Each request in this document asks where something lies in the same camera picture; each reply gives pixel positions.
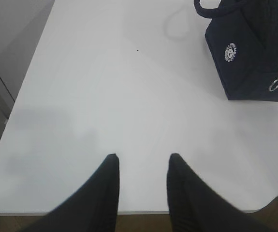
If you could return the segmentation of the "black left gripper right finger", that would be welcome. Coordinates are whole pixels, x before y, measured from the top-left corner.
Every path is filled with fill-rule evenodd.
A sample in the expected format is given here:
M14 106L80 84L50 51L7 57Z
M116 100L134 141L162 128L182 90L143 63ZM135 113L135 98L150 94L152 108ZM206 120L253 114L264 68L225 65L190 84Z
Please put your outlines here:
M270 232L212 190L183 160L170 156L167 201L175 232Z

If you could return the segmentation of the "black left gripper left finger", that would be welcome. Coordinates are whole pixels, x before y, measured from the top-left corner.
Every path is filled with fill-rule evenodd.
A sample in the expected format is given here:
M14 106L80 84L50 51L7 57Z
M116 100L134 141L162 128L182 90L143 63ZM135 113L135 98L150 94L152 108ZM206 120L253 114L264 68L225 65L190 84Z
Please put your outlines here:
M119 159L110 154L80 189L23 231L113 232L118 201Z

